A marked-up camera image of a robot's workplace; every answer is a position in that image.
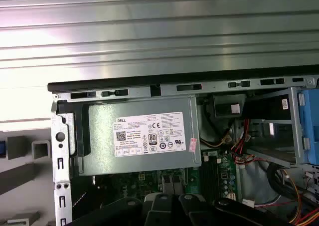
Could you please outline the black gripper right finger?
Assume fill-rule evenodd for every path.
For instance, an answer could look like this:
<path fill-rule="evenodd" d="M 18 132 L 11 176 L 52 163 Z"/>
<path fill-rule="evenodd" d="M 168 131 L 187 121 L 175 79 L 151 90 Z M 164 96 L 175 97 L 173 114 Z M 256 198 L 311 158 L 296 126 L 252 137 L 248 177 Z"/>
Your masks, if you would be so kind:
<path fill-rule="evenodd" d="M 201 195 L 184 194 L 179 201 L 194 226 L 291 226 L 277 216 L 239 203 L 219 198 L 212 204 Z"/>

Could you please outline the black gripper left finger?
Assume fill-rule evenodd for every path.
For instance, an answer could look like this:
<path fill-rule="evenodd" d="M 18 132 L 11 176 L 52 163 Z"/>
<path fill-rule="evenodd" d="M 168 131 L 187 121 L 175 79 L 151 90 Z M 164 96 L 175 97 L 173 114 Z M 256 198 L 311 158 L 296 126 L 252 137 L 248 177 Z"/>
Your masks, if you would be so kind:
<path fill-rule="evenodd" d="M 69 226 L 170 226 L 172 196 L 147 195 L 144 202 L 125 197 L 68 223 Z"/>

